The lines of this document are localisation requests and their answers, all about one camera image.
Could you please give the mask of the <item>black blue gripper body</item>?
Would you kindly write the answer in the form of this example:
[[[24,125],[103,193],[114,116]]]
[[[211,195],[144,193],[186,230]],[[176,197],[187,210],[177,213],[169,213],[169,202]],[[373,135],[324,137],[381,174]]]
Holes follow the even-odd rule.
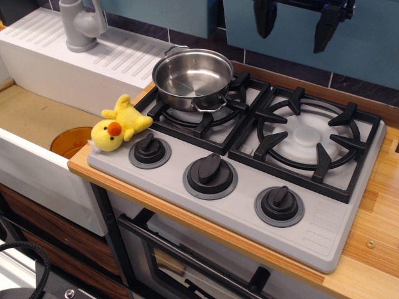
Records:
[[[326,5],[337,6],[344,10],[344,19],[351,19],[355,12],[355,0],[278,0],[278,3],[282,3],[289,6],[299,7],[301,9],[307,9],[311,11],[320,12]]]

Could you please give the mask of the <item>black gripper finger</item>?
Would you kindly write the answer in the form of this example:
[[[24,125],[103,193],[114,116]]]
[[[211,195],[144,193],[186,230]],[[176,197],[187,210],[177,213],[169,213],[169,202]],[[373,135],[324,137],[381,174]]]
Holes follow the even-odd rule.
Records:
[[[325,50],[338,25],[345,20],[345,10],[341,4],[328,3],[320,11],[320,19],[315,28],[313,53]]]
[[[265,39],[274,28],[277,18],[277,1],[254,0],[253,10],[257,33]]]

